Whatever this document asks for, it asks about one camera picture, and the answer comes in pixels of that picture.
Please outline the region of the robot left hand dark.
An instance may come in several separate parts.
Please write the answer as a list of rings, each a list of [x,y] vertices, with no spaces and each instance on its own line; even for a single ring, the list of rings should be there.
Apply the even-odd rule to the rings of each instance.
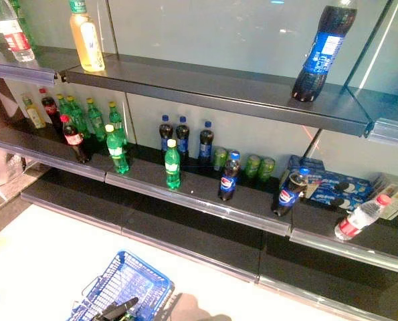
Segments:
[[[121,320],[122,317],[128,314],[128,311],[138,303],[138,297],[133,297],[122,304],[113,302],[106,309],[104,309],[97,317],[97,320]]]

